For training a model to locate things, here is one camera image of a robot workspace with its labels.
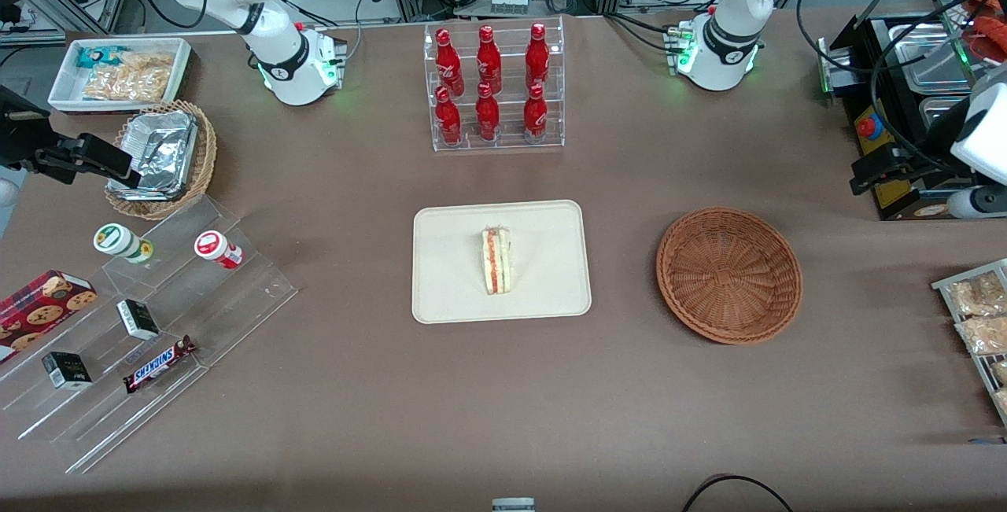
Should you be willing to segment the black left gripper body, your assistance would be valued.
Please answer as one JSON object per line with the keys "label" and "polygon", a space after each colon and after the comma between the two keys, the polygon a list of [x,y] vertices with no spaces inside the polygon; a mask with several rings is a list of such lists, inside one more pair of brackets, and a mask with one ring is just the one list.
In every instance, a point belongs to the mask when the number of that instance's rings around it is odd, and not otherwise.
{"label": "black left gripper body", "polygon": [[852,194],[863,194],[888,182],[914,182],[925,175],[938,174],[941,165],[924,155],[910,153],[896,144],[881,144],[851,165],[849,181]]}

